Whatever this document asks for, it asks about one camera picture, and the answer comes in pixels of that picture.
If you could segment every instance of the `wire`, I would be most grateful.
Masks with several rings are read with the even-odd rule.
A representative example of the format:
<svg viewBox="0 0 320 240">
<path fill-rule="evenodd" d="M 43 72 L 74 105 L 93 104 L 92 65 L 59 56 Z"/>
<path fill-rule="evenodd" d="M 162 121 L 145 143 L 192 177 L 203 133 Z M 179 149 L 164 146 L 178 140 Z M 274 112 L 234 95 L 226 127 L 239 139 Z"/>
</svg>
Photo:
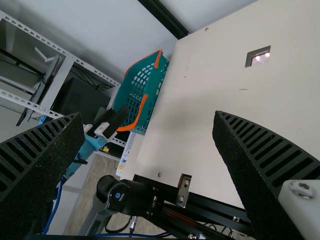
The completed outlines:
<svg viewBox="0 0 320 240">
<path fill-rule="evenodd" d="M 155 238 L 161 238 L 165 235 L 167 235 L 167 232 L 158 234 L 158 235 L 145 235 L 145 234 L 137 234 L 137 233 L 104 233 L 104 234 L 97 234 L 93 235 L 94 237 L 140 237 L 140 238 L 150 238 L 150 239 L 155 239 Z"/>
<path fill-rule="evenodd" d="M 44 230 L 43 230 L 43 233 L 42 235 L 46 235 L 48 230 L 49 230 L 49 227 L 50 227 L 50 224 L 52 222 L 52 219 L 54 218 L 55 214 L 56 214 L 56 211 L 58 209 L 58 206 L 59 206 L 59 202 L 60 202 L 60 198 L 61 198 L 61 192 L 62 192 L 62 186 L 63 186 L 63 179 L 64 177 L 61 177 L 61 180 L 59 182 L 59 187 L 58 187 L 58 194 L 57 194 L 57 197 L 56 197 L 56 201 L 55 201 L 55 205 L 54 205 L 54 208 L 52 210 L 52 213 L 48 219 L 48 222 L 46 223 L 45 227 L 44 227 Z"/>
<path fill-rule="evenodd" d="M 224 233 L 224 231 L 227 229 L 227 227 L 225 226 L 224 228 L 222 228 L 222 231 L 221 231 L 221 233 L 223 234 Z"/>
<path fill-rule="evenodd" d="M 109 230 L 109 229 L 107 229 L 107 226 L 104 226 L 104 230 L 109 234 L 121 233 L 122 231 L 126 230 L 126 228 L 129 226 L 131 219 L 132 219 L 132 216 L 130 216 L 128 222 L 122 228 L 119 228 L 118 230 Z"/>
<path fill-rule="evenodd" d="M 211 226 L 213 227 L 213 229 L 214 229 L 215 231 L 217 231 L 217 228 L 216 228 L 216 226 L 215 226 L 215 225 L 210 224 L 210 225 L 209 225 L 209 228 L 210 228 Z"/>
<path fill-rule="evenodd" d="M 104 163 L 105 163 L 105 170 L 104 170 L 104 173 L 103 173 L 103 176 L 106 174 L 107 172 L 107 160 L 105 159 L 104 156 L 101 155 L 101 157 L 103 157 L 103 160 L 104 160 Z"/>
<path fill-rule="evenodd" d="M 170 233 L 168 233 L 168 234 L 166 234 L 166 235 L 163 235 L 163 236 L 160 236 L 159 239 L 163 239 L 163 238 L 166 238 L 166 237 L 169 237 L 169 236 L 171 236 Z"/>
<path fill-rule="evenodd" d="M 104 91 L 106 89 L 110 89 L 111 87 L 103 82 L 101 82 L 100 80 L 98 80 L 97 78 L 95 78 L 94 76 L 90 75 L 88 72 L 86 72 L 85 70 L 83 70 L 82 68 L 78 67 L 78 66 L 73 66 L 77 72 L 82 76 L 81 79 L 83 81 L 86 81 L 88 84 L 90 84 L 91 86 L 94 86 L 94 88 L 96 90 L 100 90 L 100 91 Z"/>
</svg>

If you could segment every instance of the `orange basket handle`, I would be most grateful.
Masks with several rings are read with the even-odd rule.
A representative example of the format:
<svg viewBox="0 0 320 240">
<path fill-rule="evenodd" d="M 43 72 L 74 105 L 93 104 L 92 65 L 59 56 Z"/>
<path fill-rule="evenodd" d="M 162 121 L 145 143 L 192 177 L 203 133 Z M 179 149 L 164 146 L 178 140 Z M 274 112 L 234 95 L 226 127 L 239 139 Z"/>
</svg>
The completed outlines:
<svg viewBox="0 0 320 240">
<path fill-rule="evenodd" d="M 121 126 L 119 127 L 116 131 L 117 132 L 125 132 L 125 131 L 130 131 L 132 129 L 134 129 L 138 123 L 138 120 L 139 120 L 139 117 L 140 117 L 140 114 L 141 114 L 141 111 L 142 111 L 142 108 L 144 107 L 145 105 L 145 102 L 148 98 L 148 94 L 145 94 L 141 100 L 141 103 L 140 103 L 140 106 L 139 106 L 139 111 L 138 111 L 138 114 L 136 115 L 135 117 L 135 120 L 133 123 L 131 123 L 130 125 L 128 126 Z"/>
<path fill-rule="evenodd" d="M 125 71 L 125 74 L 123 76 L 123 78 L 126 77 L 127 73 L 129 72 L 130 68 L 133 67 L 133 65 L 137 64 L 138 62 L 142 61 L 143 59 L 146 59 L 147 57 L 150 57 L 151 55 L 155 54 L 158 52 L 158 56 L 156 56 L 156 59 L 155 59 L 155 62 L 154 62 L 154 68 L 157 69 L 158 68 L 158 65 L 159 65 L 159 60 L 160 60 L 160 57 L 161 57 L 161 54 L 162 54 L 162 49 L 159 49 L 158 51 L 155 51 L 153 53 L 151 53 L 150 55 L 148 56 L 145 56 L 144 58 L 140 59 L 139 61 L 135 62 L 134 64 L 132 64 L 126 71 Z"/>
</svg>

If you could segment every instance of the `white wall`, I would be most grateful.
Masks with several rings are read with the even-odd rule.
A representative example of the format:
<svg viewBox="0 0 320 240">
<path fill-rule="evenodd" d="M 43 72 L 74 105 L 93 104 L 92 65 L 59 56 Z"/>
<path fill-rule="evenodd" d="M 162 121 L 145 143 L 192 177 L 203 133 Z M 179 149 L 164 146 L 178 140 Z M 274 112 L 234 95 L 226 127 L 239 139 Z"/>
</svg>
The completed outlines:
<svg viewBox="0 0 320 240">
<path fill-rule="evenodd" d="M 194 33 L 257 0 L 160 1 L 190 33 Z"/>
<path fill-rule="evenodd" d="M 133 63 L 175 37 L 137 0 L 0 0 L 0 9 L 121 82 Z"/>
</svg>

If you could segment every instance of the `teal basket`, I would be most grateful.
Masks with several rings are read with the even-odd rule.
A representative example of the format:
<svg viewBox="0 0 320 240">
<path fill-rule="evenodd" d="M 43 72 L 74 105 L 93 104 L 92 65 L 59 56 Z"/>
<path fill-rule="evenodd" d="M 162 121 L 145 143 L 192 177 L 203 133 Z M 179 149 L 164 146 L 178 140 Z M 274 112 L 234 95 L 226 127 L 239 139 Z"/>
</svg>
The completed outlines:
<svg viewBox="0 0 320 240">
<path fill-rule="evenodd" d="M 169 62 L 160 49 L 136 62 L 127 70 L 115 96 L 113 110 L 117 112 L 127 105 L 130 113 L 118 131 L 131 131 L 145 135 L 168 65 Z M 146 101 L 139 114 L 143 98 L 146 98 Z"/>
</svg>

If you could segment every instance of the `bolt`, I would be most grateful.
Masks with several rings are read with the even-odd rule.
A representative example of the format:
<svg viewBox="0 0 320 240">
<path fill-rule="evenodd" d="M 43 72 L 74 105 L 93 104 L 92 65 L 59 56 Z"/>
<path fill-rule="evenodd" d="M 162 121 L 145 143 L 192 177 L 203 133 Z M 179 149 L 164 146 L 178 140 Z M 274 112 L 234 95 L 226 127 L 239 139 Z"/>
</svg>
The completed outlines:
<svg viewBox="0 0 320 240">
<path fill-rule="evenodd" d="M 314 199 L 316 197 L 316 191 L 303 181 L 292 181 L 289 187 L 294 194 L 304 199 Z"/>
<path fill-rule="evenodd" d="M 240 221 L 240 218 L 239 218 L 239 217 L 234 216 L 232 220 L 233 220 L 233 221 L 235 221 L 235 222 L 239 222 L 239 221 Z"/>
<path fill-rule="evenodd" d="M 189 234 L 188 235 L 188 239 L 197 239 L 197 237 L 194 234 Z"/>
</svg>

